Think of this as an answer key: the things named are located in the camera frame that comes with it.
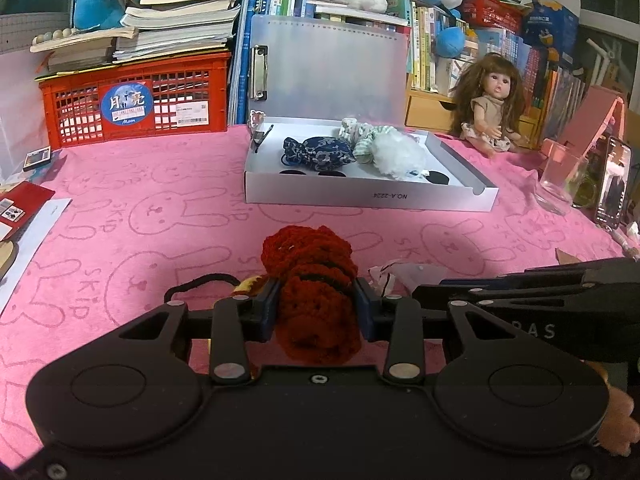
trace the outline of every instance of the red booklet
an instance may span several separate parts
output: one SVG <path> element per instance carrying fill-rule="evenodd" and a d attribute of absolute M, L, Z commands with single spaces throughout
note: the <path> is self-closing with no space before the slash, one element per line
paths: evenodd
<path fill-rule="evenodd" d="M 54 194 L 50 189 L 27 181 L 0 194 L 0 240 L 14 235 Z"/>

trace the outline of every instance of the blue round sticker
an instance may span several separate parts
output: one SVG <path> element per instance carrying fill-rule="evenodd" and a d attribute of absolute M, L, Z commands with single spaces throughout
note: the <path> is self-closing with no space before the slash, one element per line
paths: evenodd
<path fill-rule="evenodd" d="M 102 99 L 102 116 L 117 126 L 143 121 L 154 109 L 149 88 L 140 83 L 123 83 L 112 87 Z"/>

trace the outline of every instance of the red basket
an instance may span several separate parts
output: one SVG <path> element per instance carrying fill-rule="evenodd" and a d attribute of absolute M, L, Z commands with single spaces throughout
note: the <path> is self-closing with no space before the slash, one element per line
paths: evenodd
<path fill-rule="evenodd" d="M 462 19 L 473 27 L 501 27 L 520 33 L 522 15 L 498 0 L 464 0 Z"/>
<path fill-rule="evenodd" d="M 217 52 L 153 60 L 41 81 L 51 148 L 131 137 L 225 131 L 229 57 L 228 52 Z M 146 85 L 153 97 L 153 113 L 136 125 L 118 128 L 102 118 L 100 100 L 110 87 L 125 82 Z M 208 106 L 208 124 L 198 121 L 178 126 L 176 104 L 184 106 L 189 102 Z"/>

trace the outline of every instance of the doll's face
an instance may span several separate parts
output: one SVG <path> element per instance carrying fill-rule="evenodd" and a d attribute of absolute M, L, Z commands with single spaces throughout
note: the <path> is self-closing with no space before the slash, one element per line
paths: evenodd
<path fill-rule="evenodd" d="M 484 91 L 496 99 L 506 99 L 511 92 L 511 78 L 508 75 L 491 72 L 484 78 Z"/>

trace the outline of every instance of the brown hair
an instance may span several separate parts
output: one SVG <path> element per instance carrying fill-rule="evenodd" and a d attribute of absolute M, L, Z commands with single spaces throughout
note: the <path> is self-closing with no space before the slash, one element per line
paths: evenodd
<path fill-rule="evenodd" d="M 469 66 L 460 76 L 460 80 L 454 88 L 453 99 L 456 110 L 453 113 L 452 129 L 457 134 L 462 132 L 462 123 L 472 124 L 474 122 L 471 101 L 484 93 L 482 83 L 484 78 L 491 73 L 504 74 L 511 79 L 511 92 L 504 100 L 500 126 L 503 131 L 505 128 L 514 132 L 518 131 L 518 122 L 525 108 L 520 73 L 511 61 L 503 58 L 500 54 L 490 53 Z"/>

